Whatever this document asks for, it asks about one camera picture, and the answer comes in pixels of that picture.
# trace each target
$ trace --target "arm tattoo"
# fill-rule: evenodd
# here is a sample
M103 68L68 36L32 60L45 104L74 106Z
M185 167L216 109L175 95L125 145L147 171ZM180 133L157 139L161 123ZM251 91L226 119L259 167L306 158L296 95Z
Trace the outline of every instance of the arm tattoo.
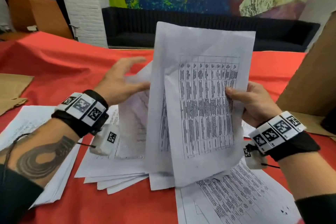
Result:
M45 178L61 165L75 144L73 140L63 136L57 143L37 146L18 159L17 170L19 174L31 180ZM44 163L36 162L36 158L45 153L55 153L54 159Z

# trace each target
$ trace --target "black cable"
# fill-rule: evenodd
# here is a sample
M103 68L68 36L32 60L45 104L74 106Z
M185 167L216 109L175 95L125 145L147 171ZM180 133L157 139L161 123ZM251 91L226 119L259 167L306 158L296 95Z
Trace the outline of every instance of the black cable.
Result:
M12 150L14 149L14 146L16 145L17 141L19 141L19 139L21 137L24 137L24 136L27 136L29 135L30 133L26 133L26 134L22 134L20 136L18 136L13 142L12 144L9 146L8 148L8 151L6 153L6 159L5 159L5 163L4 163L4 169L3 169L3 173L2 173L2 184L5 183L5 178L6 178L6 169L7 169L7 166L8 166L8 161L9 161L9 158L11 156L11 153L12 153Z
M269 164L265 164L265 163L260 163L262 166L268 166L268 167L274 167L274 168L280 168L280 167L277 167L277 166L272 166L272 165L269 165Z
M85 144L85 143L78 143L78 144L88 146L88 147L92 147L92 148L96 148L95 145L90 145L90 144Z

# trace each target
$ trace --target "right hand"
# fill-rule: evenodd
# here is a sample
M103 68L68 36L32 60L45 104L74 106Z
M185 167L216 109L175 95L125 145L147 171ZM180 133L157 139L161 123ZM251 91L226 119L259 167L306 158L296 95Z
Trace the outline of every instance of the right hand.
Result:
M225 93L231 99L244 104L245 110L242 119L255 128L282 113L265 88L259 83L249 82L247 92L226 87Z

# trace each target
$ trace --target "forearm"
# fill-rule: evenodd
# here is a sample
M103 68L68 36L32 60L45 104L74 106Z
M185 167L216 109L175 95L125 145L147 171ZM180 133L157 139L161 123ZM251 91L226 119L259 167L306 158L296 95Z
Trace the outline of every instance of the forearm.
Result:
M278 163L295 200L336 193L336 171L318 152L294 154Z
M45 187L78 140L78 135L67 124L50 119L17 142L7 168ZM7 152L8 149L0 151L1 164Z

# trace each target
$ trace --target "left hand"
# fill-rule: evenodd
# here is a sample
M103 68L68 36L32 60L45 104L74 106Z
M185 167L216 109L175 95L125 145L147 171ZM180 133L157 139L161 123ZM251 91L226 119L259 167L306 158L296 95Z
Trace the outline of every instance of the left hand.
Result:
M128 83L125 74L134 64L145 62L144 57L121 58L118 60L94 89L107 102L108 106L124 102L131 95L148 90L150 82Z

